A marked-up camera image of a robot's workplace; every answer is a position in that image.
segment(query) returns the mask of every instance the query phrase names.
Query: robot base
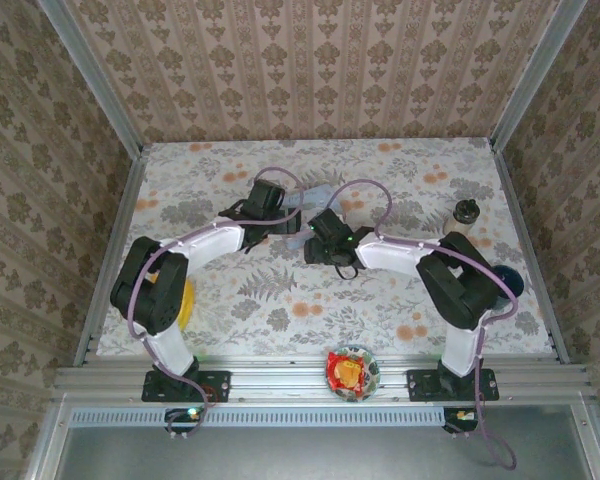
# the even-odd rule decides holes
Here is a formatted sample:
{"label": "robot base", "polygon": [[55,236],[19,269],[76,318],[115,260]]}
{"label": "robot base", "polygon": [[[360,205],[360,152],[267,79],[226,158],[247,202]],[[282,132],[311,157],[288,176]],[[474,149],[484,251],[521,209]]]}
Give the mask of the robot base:
{"label": "robot base", "polygon": [[[473,402],[474,371],[458,377],[438,363],[436,370],[407,370],[409,400],[412,402]],[[480,369],[480,393],[484,401],[500,399],[493,370]]]}
{"label": "robot base", "polygon": [[[203,390],[209,392],[209,402],[226,403],[229,401],[231,389],[231,372],[227,371],[199,371],[185,373]],[[143,402],[161,403],[199,403],[202,397],[192,386],[168,377],[160,370],[151,370],[144,377],[142,387]]]}

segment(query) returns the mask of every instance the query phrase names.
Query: table surface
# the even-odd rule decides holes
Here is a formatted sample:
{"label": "table surface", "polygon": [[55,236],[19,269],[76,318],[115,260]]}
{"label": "table surface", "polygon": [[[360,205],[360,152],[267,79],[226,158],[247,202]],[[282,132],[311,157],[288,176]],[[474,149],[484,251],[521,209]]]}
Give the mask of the table surface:
{"label": "table surface", "polygon": [[[137,237],[176,238],[205,226],[250,190],[267,166],[294,172],[305,187],[371,178],[394,200],[384,231],[437,239],[458,200],[481,208],[470,240],[491,264],[507,264],[525,279],[520,309],[487,334],[485,353],[546,356],[552,350],[520,249],[493,154],[484,138],[325,140],[155,144],[125,245]],[[266,178],[295,186],[284,175]],[[384,194],[356,185],[339,197],[355,228],[373,225]],[[303,220],[319,210],[308,211]],[[356,344],[376,355],[438,355],[446,323],[422,282],[389,271],[362,270],[351,281],[333,267],[305,265],[302,250],[270,237],[248,255],[225,255],[194,272],[193,314],[184,335],[196,355],[307,356]],[[143,347],[110,308],[98,355],[136,355]]]}

